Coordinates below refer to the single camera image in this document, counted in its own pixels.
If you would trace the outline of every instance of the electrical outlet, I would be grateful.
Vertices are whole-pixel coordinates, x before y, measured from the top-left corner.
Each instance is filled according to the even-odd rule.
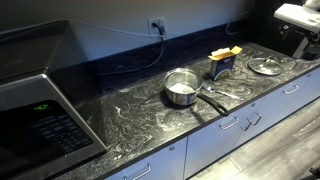
[[[150,35],[160,35],[159,29],[152,26],[152,23],[157,23],[160,27],[164,29],[164,35],[167,34],[167,26],[164,17],[148,19],[148,28]]]

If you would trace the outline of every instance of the microwave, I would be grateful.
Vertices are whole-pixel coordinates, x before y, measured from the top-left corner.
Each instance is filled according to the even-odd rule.
[[[0,35],[0,179],[45,179],[106,152],[75,108],[95,92],[86,61],[67,21]]]

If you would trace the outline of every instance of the wooden floor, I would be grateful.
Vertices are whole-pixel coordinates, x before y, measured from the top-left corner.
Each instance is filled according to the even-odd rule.
[[[313,180],[320,166],[320,99],[192,177],[192,180]]]

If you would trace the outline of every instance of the kitchen counter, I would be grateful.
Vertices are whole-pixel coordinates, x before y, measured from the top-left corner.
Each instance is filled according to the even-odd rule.
[[[107,152],[56,179],[104,179],[221,118],[201,99],[188,107],[171,103],[163,86],[163,78],[169,70],[177,67],[193,69],[216,89],[243,97],[244,100],[239,101],[202,90],[233,112],[320,64],[320,59],[295,60],[257,44],[221,37],[217,33],[202,32],[196,36],[166,41],[162,59],[140,71],[107,75],[103,74],[102,68],[108,64],[106,60],[88,65],[89,69],[98,72],[95,82],[99,96],[91,102],[78,104],[77,109],[106,144]],[[211,62],[207,56],[211,51],[235,45],[243,51],[237,56],[231,75],[212,81],[208,74]],[[157,54],[159,48],[152,47],[151,51],[154,53],[150,54]],[[269,55],[279,60],[284,73],[265,76],[247,68],[246,62],[250,58]],[[139,52],[126,56],[134,57],[132,61],[135,62],[141,61],[142,55]]]

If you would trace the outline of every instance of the pot lid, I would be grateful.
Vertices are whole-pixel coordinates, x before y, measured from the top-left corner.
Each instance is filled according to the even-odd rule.
[[[279,75],[283,72],[283,67],[269,57],[251,59],[247,62],[247,66],[254,72],[270,76]]]

